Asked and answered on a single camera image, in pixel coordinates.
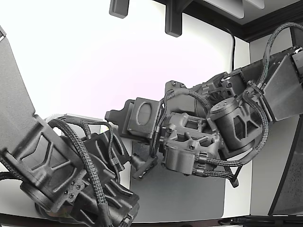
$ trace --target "black frame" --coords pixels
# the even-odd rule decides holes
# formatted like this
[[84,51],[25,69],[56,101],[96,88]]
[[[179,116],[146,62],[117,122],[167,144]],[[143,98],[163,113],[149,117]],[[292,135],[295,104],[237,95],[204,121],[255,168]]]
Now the black frame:
[[[129,3],[129,0],[111,0],[110,14],[120,18],[126,17],[128,12],[126,1]],[[154,1],[166,5],[165,32],[174,37],[182,35],[182,13],[202,20],[223,31],[229,29],[236,37],[248,43],[273,33],[278,26],[286,22],[303,22],[303,1],[278,9],[244,25],[238,24],[194,0]]]

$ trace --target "oval recess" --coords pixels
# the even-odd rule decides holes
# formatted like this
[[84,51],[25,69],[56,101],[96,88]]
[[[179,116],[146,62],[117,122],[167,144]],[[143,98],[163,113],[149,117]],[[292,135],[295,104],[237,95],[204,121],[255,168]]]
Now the oval recess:
[[152,113],[152,106],[149,103],[143,103],[138,109],[137,122],[139,125],[145,125],[149,121]]

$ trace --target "robotic arm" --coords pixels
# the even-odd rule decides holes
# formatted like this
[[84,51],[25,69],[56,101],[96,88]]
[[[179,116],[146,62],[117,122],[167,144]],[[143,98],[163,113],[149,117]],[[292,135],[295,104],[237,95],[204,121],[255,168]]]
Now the robotic arm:
[[[127,100],[122,110],[105,117],[118,129],[69,115],[47,121],[35,115],[0,28],[0,162],[9,170],[0,173],[0,180],[21,180],[21,190],[46,218],[68,207],[71,218],[90,227],[130,226],[139,197],[120,184],[119,172],[130,162],[132,177],[141,180],[157,164],[157,152],[163,153],[161,164],[169,170],[223,177],[237,187],[241,167],[262,150],[270,125],[303,114],[303,48],[270,56],[275,37],[290,26],[303,30],[294,23],[279,27],[263,60],[193,88],[169,81],[160,101]],[[86,136],[79,138],[71,124]],[[90,124],[109,130],[91,133]],[[64,136],[58,136],[55,127]],[[150,145],[148,159],[130,157],[121,137]],[[240,160],[228,160],[244,152]],[[224,171],[217,171],[218,166]],[[238,168],[235,174],[231,167]]]

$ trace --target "gray mat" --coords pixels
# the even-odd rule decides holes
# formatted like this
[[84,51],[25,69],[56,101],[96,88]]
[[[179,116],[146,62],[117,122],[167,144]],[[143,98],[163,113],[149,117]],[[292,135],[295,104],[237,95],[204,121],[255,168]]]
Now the gray mat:
[[[147,156],[149,146],[133,144],[133,153]],[[131,179],[131,191],[140,196],[135,222],[171,222],[217,219],[224,210],[225,180],[184,176],[158,165],[141,181]]]

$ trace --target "metal bracket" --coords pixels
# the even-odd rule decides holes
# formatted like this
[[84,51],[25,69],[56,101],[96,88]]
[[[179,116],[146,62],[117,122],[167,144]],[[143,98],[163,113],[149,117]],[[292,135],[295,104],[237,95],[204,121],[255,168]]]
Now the metal bracket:
[[6,33],[5,33],[5,31],[3,30],[3,28],[0,26],[0,38],[2,37],[2,36],[6,36]]
[[118,17],[125,18],[128,14],[129,0],[111,0],[109,7],[109,14]]
[[168,0],[166,4],[165,33],[182,35],[182,12],[193,0]]

